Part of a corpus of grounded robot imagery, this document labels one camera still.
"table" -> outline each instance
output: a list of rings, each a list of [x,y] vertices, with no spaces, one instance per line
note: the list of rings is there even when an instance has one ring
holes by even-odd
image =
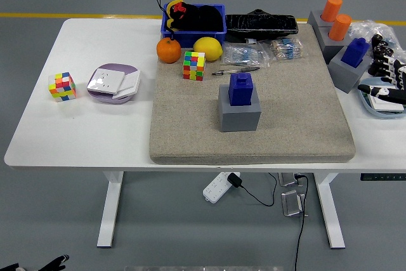
[[[154,164],[149,132],[157,69],[160,20],[71,19],[53,45],[10,146],[5,163],[21,170],[95,170],[109,180],[98,247],[110,247],[125,171],[245,171],[314,173],[332,248],[344,248],[329,183],[338,173],[400,173],[406,168],[406,120],[376,119],[357,94],[337,95],[354,137],[356,154],[346,163],[182,166]],[[99,103],[86,91],[105,63],[141,70],[137,95],[123,105]],[[48,76],[70,72],[76,100],[54,102]]]

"pen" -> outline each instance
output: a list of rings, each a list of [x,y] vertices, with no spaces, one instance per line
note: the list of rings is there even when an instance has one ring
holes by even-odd
[[[213,72],[212,76],[222,76],[224,74],[231,74],[231,73],[241,73],[241,72],[252,72],[259,70],[260,67],[245,67],[241,69],[233,69],[233,70],[219,70],[217,72]]]

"blue basket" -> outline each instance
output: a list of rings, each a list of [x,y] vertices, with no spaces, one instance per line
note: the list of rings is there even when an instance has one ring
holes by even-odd
[[[182,48],[193,48],[196,40],[202,37],[213,37],[217,39],[220,44],[223,44],[226,36],[226,10],[224,4],[193,4],[194,6],[214,6],[223,17],[223,31],[222,32],[199,32],[199,31],[175,31],[173,38],[180,43]],[[162,25],[160,27],[160,33],[162,38],[171,37],[172,33],[165,29],[165,24],[167,21],[166,14],[162,14]]]

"small plastic packet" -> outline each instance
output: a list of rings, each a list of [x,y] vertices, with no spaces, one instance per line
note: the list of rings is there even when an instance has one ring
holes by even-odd
[[[270,48],[277,60],[293,60],[303,57],[303,45],[297,38],[282,37],[270,41]]]
[[[264,68],[268,55],[259,44],[223,43],[222,65],[237,65]]]

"robotic hand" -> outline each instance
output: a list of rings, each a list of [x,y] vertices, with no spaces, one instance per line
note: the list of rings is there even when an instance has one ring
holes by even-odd
[[[57,258],[55,258],[53,261],[51,261],[49,264],[47,264],[45,267],[42,269],[39,269],[38,271],[60,271],[65,268],[65,266],[61,266],[62,263],[67,261],[69,259],[68,255],[62,255]],[[23,268],[20,268],[18,263],[14,263],[8,267],[1,268],[0,271],[25,271]]]
[[[45,267],[39,269],[38,271],[60,271],[66,268],[66,266],[61,266],[62,263],[67,261],[69,259],[68,255],[62,255],[57,258],[55,258],[53,261],[51,261],[49,264],[47,264]]]
[[[358,89],[368,95],[375,96],[387,102],[406,104],[406,63],[395,60],[393,50],[388,43],[383,41],[382,36],[375,34],[372,38],[372,52],[374,61],[368,73],[380,77],[382,82],[392,84],[395,88],[382,88],[361,84]]]

